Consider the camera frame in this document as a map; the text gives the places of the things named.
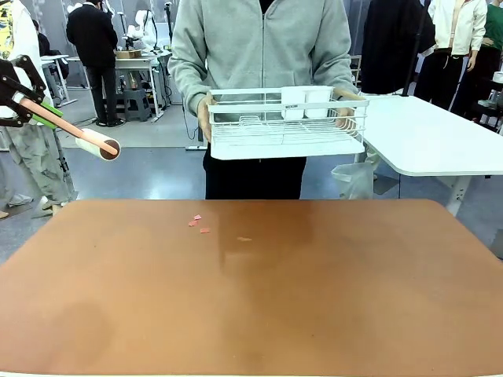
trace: white sleeve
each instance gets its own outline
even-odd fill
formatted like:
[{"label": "white sleeve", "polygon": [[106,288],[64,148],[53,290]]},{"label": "white sleeve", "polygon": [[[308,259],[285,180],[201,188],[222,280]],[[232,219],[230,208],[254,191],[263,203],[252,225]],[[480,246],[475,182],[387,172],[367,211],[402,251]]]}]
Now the white sleeve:
[{"label": "white sleeve", "polygon": [[[13,3],[12,7],[13,15],[13,33],[14,33],[14,47],[9,56],[9,60],[15,60],[20,55],[27,55],[30,57],[33,65],[37,69],[42,78],[43,82],[46,84],[46,78],[44,77],[42,70],[42,61],[40,60],[39,51],[39,38],[37,36],[37,31],[33,21],[31,20],[30,13],[26,10],[24,5],[22,5],[19,0]],[[32,88],[30,79],[24,72],[22,68],[15,68],[17,77],[22,85],[27,88]],[[46,99],[45,102],[52,105],[50,100],[50,92],[48,89],[45,91]],[[21,101],[23,95],[18,93],[14,96],[16,102]],[[7,108],[6,106],[0,107],[0,117],[2,118],[12,118],[14,117],[14,112]]]},{"label": "white sleeve", "polygon": [[479,51],[486,34],[487,4],[480,0],[475,8],[472,32],[472,50]]}]

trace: orange pipe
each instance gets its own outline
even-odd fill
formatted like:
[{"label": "orange pipe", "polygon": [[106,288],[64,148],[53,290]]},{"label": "orange pipe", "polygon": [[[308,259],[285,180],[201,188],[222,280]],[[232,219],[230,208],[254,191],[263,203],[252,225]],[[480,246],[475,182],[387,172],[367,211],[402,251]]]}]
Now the orange pipe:
[{"label": "orange pipe", "polygon": [[38,116],[40,116],[40,117],[42,117],[44,119],[47,119],[48,121],[50,121],[55,126],[58,126],[62,130],[65,130],[69,134],[77,137],[78,139],[82,139],[82,140],[88,141],[92,145],[96,145],[97,147],[99,147],[100,149],[103,149],[104,151],[110,153],[111,155],[116,156],[117,153],[119,153],[117,151],[117,149],[113,148],[112,146],[106,144],[103,141],[99,141],[99,140],[95,139],[94,137],[86,134],[81,129],[75,127],[74,125],[72,125],[70,123],[68,123],[66,120],[60,118],[59,116],[57,116],[55,114],[53,114],[52,112],[50,112],[49,110],[47,110],[47,109],[43,108],[42,106],[36,104],[35,102],[28,100],[27,98],[23,98],[20,101],[20,105],[23,106],[23,107],[25,107],[25,108],[27,108],[30,112],[32,112],[32,113],[34,113],[34,114],[36,114],[36,115],[38,115]]}]

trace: white dish rack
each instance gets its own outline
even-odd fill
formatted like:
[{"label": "white dish rack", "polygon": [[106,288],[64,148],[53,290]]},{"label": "white dish rack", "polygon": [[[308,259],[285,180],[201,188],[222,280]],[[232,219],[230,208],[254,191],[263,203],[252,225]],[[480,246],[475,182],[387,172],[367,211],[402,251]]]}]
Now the white dish rack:
[{"label": "white dish rack", "polygon": [[[282,88],[212,90],[218,104],[208,106],[211,156],[224,160],[272,159],[364,152],[369,101],[337,101],[332,95],[330,101],[323,103],[282,104],[281,91]],[[340,111],[344,108],[354,114],[342,116]],[[285,114],[292,109],[297,113],[326,110],[326,116],[295,120],[286,116],[285,120]]]}]

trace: gray hoodie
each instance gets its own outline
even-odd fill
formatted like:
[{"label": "gray hoodie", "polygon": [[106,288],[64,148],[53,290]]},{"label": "gray hoodie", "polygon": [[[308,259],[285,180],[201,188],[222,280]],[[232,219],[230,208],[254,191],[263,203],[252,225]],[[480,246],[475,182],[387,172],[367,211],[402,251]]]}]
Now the gray hoodie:
[{"label": "gray hoodie", "polygon": [[211,89],[351,83],[343,0],[182,0],[169,71],[196,114]]}]

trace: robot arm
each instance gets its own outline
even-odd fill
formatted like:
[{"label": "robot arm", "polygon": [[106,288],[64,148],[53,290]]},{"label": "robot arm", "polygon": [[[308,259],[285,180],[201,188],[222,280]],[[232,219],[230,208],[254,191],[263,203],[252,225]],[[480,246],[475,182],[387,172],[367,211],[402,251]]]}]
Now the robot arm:
[{"label": "robot arm", "polygon": [[[33,89],[20,83],[14,68],[20,68],[26,73]],[[52,129],[59,127],[78,139],[96,145],[112,156],[118,155],[117,149],[66,122],[61,118],[62,112],[45,104],[43,102],[45,89],[46,84],[29,56],[21,55],[11,61],[0,59],[0,106],[6,106],[14,111],[13,118],[0,118],[0,126],[22,127],[33,119]],[[14,100],[18,93],[23,95],[19,102]]]}]

